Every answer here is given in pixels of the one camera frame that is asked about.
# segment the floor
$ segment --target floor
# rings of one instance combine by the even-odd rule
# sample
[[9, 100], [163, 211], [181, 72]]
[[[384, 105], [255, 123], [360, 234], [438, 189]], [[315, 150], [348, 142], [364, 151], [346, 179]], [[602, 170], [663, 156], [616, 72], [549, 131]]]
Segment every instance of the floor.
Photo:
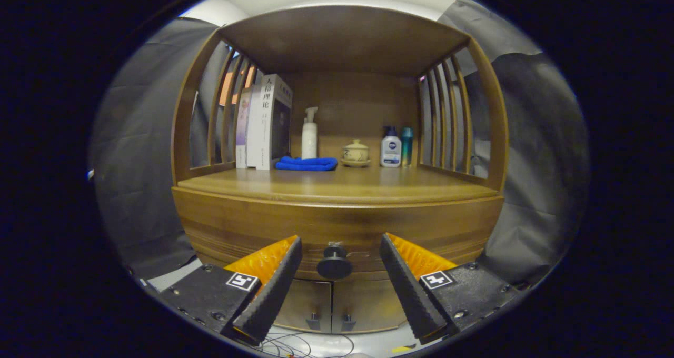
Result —
[[[158, 276], [148, 281], [141, 280], [141, 285], [151, 284], [158, 291], [164, 291], [184, 276], [202, 265], [200, 260], [181, 269]], [[297, 332], [284, 327], [272, 326], [267, 340], [258, 347], [271, 356], [293, 356], [294, 358], [383, 358], [398, 356], [419, 350], [419, 340], [412, 335], [409, 325], [404, 324], [395, 330], [363, 334], [320, 334]]]

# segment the black knob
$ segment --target black knob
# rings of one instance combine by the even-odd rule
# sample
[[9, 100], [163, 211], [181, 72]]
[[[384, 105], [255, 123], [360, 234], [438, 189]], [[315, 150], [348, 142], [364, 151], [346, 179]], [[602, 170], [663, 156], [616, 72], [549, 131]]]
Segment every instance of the black knob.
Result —
[[316, 270], [318, 274], [327, 279], [344, 279], [351, 275], [351, 262], [346, 259], [346, 249], [338, 246], [328, 246], [323, 250], [323, 258]]

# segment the wooden cabinet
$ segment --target wooden cabinet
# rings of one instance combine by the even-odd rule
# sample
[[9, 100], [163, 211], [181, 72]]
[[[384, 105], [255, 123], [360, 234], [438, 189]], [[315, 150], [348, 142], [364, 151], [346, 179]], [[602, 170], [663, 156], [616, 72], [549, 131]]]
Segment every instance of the wooden cabinet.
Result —
[[274, 324], [308, 332], [330, 333], [332, 283], [295, 279]]
[[378, 332], [407, 320], [388, 280], [337, 282], [333, 304], [333, 333]]
[[[209, 165], [190, 167], [195, 92], [222, 43], [230, 51], [209, 118]], [[470, 175], [467, 164], [457, 165], [470, 161], [472, 145], [469, 98], [455, 59], [464, 49], [475, 62], [489, 111], [487, 177]], [[227, 72], [248, 76], [227, 81]], [[224, 118], [216, 125], [219, 107], [222, 103], [227, 115], [236, 115], [244, 84], [261, 72], [279, 73], [293, 87], [291, 154], [300, 154], [304, 110], [318, 106], [320, 156], [339, 157], [342, 146], [359, 138], [370, 147], [372, 165], [340, 165], [330, 172], [235, 169], [228, 154], [234, 151], [229, 136], [235, 133], [228, 128], [236, 123]], [[426, 88], [430, 108], [421, 101]], [[424, 132], [428, 120], [431, 133]], [[414, 130], [411, 167], [378, 167], [385, 125]], [[222, 147], [219, 159], [216, 140]], [[430, 155], [424, 154], [423, 141], [429, 142]], [[171, 190], [202, 261], [225, 265], [282, 238], [301, 237], [303, 260], [279, 325], [310, 330], [306, 319], [315, 313], [321, 332], [366, 332], [404, 322], [379, 258], [381, 235], [394, 233], [456, 264], [473, 260], [501, 212], [507, 160], [503, 94], [491, 63], [468, 34], [383, 8], [303, 7], [226, 25], [205, 42], [176, 104]], [[346, 281], [327, 283], [316, 272], [330, 243], [350, 253], [353, 272]]]

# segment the wire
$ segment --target wire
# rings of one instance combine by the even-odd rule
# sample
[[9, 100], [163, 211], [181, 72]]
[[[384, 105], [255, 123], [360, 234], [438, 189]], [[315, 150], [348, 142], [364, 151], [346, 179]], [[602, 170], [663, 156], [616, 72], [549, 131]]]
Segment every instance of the wire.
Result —
[[336, 355], [336, 356], [326, 356], [325, 358], [344, 358], [345, 356], [353, 353], [353, 349], [356, 349], [356, 344], [353, 343], [353, 340], [349, 338], [346, 334], [340, 334], [340, 336], [344, 337], [345, 339], [349, 340], [351, 343], [351, 350], [347, 354], [344, 355]]
[[[292, 356], [294, 356], [294, 358], [315, 358], [315, 356], [311, 355], [311, 344], [308, 343], [308, 342], [307, 342], [305, 339], [303, 339], [302, 337], [298, 336], [298, 334], [306, 334], [306, 333], [311, 333], [311, 332], [297, 332], [297, 333], [290, 333], [290, 334], [289, 334], [289, 333], [269, 333], [269, 334], [282, 334], [282, 336], [275, 337], [275, 338], [273, 338], [273, 339], [269, 339], [269, 338], [267, 337], [267, 338], [265, 339], [265, 341], [262, 343], [262, 346], [260, 346], [260, 349], [262, 349], [262, 351], [263, 351], [263, 349], [264, 349], [264, 344], [270, 343], [270, 344], [272, 344], [273, 346], [275, 346], [276, 351], [277, 351], [277, 353], [276, 353], [277, 356], [281, 356], [281, 355], [280, 355], [280, 354], [281, 354], [281, 350], [284, 350], [284, 351], [288, 351]], [[294, 349], [294, 348], [292, 348], [291, 346], [289, 346], [288, 344], [283, 343], [282, 341], [279, 341], [279, 339], [284, 339], [284, 338], [286, 338], [286, 337], [291, 337], [291, 336], [293, 336], [293, 337], [295, 337], [295, 338], [297, 338], [297, 339], [301, 339], [301, 341], [303, 341], [303, 342], [309, 347], [309, 352], [308, 352], [308, 353], [305, 353], [304, 351], [301, 351], [301, 350], [299, 350], [299, 349]], [[344, 354], [344, 355], [327, 356], [327, 357], [325, 357], [325, 358], [344, 358], [345, 356], [350, 355], [351, 353], [353, 353], [354, 349], [356, 348], [356, 344], [353, 343], [353, 340], [350, 339], [349, 336], [347, 336], [346, 334], [339, 334], [339, 336], [342, 336], [342, 337], [344, 337], [345, 339], [349, 340], [349, 342], [351, 343], [351, 350], [349, 350], [349, 352], [348, 352], [347, 354]], [[286, 348], [288, 348], [288, 349], [290, 349], [290, 350], [288, 350], [288, 349], [286, 349], [286, 348], [283, 348], [282, 346], [278, 346], [276, 343], [282, 344], [283, 346], [286, 346]], [[295, 356], [295, 354], [294, 354], [295, 351], [297, 351], [298, 353], [302, 353], [302, 354], [304, 354], [304, 355], [302, 355], [302, 356]]]
[[308, 343], [308, 342], [306, 341], [306, 339], [303, 339], [302, 337], [298, 336], [298, 334], [305, 334], [305, 333], [309, 333], [309, 332], [297, 332], [297, 333], [291, 333], [291, 334], [288, 334], [288, 333], [269, 333], [269, 334], [284, 334], [284, 336], [276, 337], [276, 338], [271, 339], [271, 340], [269, 340], [269, 341], [267, 341], [267, 342], [276, 341], [276, 340], [278, 340], [278, 339], [283, 339], [283, 338], [285, 338], [285, 337], [291, 337], [291, 336], [296, 337], [297, 339], [301, 339], [301, 340], [302, 340], [302, 341], [309, 347], [309, 352], [308, 352], [308, 353], [305, 353], [305, 352], [303, 352], [303, 351], [301, 351], [301, 350], [299, 350], [299, 349], [294, 349], [294, 350], [297, 350], [297, 351], [299, 351], [300, 353], [303, 353], [303, 354], [304, 354], [303, 356], [297, 356], [296, 358], [306, 358], [306, 357], [308, 357], [308, 358], [313, 358], [313, 356], [311, 355], [311, 344]]

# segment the white book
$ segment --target white book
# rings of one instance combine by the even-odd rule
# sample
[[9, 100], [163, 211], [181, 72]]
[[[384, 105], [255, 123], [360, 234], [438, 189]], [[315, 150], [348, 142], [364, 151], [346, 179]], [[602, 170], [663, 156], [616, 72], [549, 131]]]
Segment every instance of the white book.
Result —
[[236, 168], [246, 168], [246, 133], [248, 132], [248, 115], [250, 112], [252, 87], [241, 91], [241, 100], [239, 101], [239, 115], [236, 119]]
[[278, 74], [264, 75], [260, 96], [251, 103], [248, 121], [248, 165], [270, 170], [290, 150], [293, 91]]
[[260, 123], [260, 92], [262, 84], [253, 86], [251, 95], [250, 110], [248, 111], [248, 128], [246, 129], [246, 167], [257, 167], [260, 164], [260, 155], [251, 154], [260, 150], [260, 139], [256, 137], [259, 133]]

